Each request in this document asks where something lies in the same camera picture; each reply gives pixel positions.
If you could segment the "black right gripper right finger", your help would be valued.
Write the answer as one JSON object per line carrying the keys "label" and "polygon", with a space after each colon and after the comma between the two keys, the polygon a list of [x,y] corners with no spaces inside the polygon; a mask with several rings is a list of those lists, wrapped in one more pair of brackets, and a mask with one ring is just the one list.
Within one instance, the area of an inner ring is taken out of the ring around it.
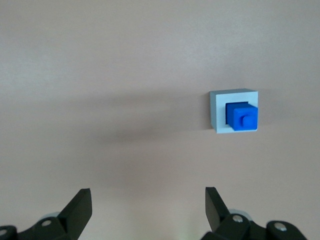
{"label": "black right gripper right finger", "polygon": [[211,231],[203,240],[303,240],[293,224],[272,220],[259,226],[241,213],[231,213],[215,187],[205,188],[205,213]]}

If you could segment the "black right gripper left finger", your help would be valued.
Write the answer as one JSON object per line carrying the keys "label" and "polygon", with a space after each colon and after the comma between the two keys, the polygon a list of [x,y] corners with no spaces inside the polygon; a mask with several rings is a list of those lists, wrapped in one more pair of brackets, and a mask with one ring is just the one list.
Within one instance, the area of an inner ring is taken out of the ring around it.
{"label": "black right gripper left finger", "polygon": [[57,216],[47,216],[18,232],[14,225],[2,225],[2,240],[77,240],[92,216],[92,195],[83,188]]}

